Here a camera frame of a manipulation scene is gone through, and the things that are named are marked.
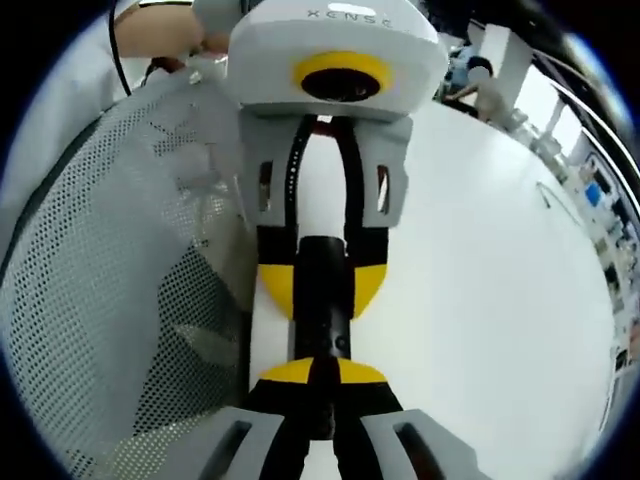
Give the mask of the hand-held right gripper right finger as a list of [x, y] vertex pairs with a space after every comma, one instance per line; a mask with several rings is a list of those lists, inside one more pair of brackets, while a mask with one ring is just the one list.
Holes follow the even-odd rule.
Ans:
[[339, 358], [333, 450], [343, 479], [485, 479], [474, 448], [405, 409], [375, 368]]

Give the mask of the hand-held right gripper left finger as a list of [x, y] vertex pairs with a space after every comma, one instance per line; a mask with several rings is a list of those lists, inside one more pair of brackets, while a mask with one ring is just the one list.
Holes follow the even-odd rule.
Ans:
[[306, 357], [266, 370], [214, 426], [200, 479], [299, 479], [310, 444], [333, 438], [333, 360]]

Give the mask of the person's left hand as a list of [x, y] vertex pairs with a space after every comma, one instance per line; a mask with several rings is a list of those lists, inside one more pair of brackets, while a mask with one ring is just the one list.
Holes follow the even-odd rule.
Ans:
[[226, 54], [229, 35], [207, 33], [186, 5], [134, 4], [114, 19], [114, 37], [123, 58], [178, 58], [193, 52]]

